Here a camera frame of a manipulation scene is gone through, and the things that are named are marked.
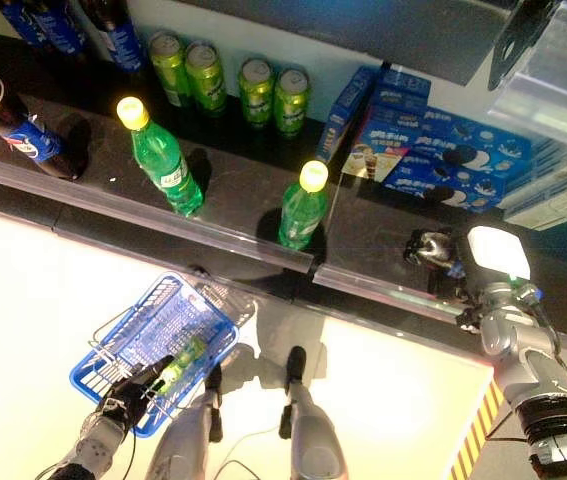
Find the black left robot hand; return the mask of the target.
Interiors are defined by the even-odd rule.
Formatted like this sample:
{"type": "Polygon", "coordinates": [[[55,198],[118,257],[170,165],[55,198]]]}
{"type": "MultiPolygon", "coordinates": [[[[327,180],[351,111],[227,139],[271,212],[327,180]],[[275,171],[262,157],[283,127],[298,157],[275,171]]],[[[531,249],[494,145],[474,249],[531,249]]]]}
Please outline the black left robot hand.
{"type": "Polygon", "coordinates": [[[95,412],[122,428],[123,437],[135,427],[155,395],[152,386],[174,360],[166,355],[157,362],[140,367],[130,377],[115,382],[97,405],[95,412]]]}

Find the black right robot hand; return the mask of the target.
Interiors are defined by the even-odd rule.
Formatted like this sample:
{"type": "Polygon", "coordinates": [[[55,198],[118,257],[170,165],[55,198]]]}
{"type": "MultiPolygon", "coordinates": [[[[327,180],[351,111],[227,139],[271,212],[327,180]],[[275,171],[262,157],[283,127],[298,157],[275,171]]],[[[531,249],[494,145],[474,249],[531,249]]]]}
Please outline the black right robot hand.
{"type": "Polygon", "coordinates": [[[518,287],[531,280],[519,237],[493,226],[417,229],[403,259],[428,270],[427,292],[441,300],[471,303],[492,283],[518,287]]]}

